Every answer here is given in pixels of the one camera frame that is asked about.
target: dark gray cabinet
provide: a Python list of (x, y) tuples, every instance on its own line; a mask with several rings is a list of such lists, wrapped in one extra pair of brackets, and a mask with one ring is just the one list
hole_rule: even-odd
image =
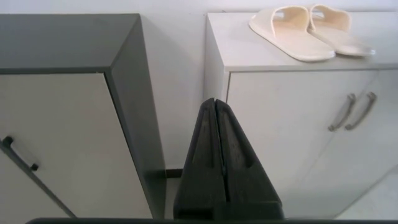
[(0, 138), (12, 136), (11, 148), (39, 166), (24, 172), (77, 217), (162, 218), (165, 167), (140, 16), (1, 15), (0, 26)]

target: cabinet door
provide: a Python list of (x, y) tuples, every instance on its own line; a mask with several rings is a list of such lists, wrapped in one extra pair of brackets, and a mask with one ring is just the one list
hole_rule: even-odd
[(336, 134), (292, 192), (286, 209), (294, 216), (334, 217), (398, 164), (398, 71), (379, 72), (347, 124), (363, 116), (370, 92), (377, 98), (368, 115), (351, 131)]
[(0, 75), (0, 105), (0, 135), (77, 217), (152, 217), (103, 74)]
[(375, 71), (232, 73), (227, 103), (281, 200), (332, 139), (328, 130)]
[(0, 151), (0, 224), (21, 224), (50, 217), (68, 216)]

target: gray cabinet top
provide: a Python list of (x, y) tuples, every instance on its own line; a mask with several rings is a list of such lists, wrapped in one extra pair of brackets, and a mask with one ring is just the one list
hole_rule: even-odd
[(111, 66), (138, 14), (0, 15), (0, 73)]

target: baseboard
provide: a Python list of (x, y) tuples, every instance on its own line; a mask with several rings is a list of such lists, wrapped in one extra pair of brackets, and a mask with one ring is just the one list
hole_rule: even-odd
[(167, 169), (166, 178), (181, 178), (182, 169)]

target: slipper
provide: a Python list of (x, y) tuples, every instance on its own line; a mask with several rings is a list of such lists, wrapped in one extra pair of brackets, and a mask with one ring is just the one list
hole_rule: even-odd
[(335, 56), (332, 47), (310, 35), (307, 8), (285, 6), (277, 9), (263, 9), (253, 16), (250, 28), (276, 47), (297, 60), (314, 62)]
[(351, 17), (346, 11), (316, 4), (308, 8), (310, 26), (308, 31), (316, 38), (334, 48), (336, 53), (351, 56), (370, 56), (376, 51), (348, 33)]

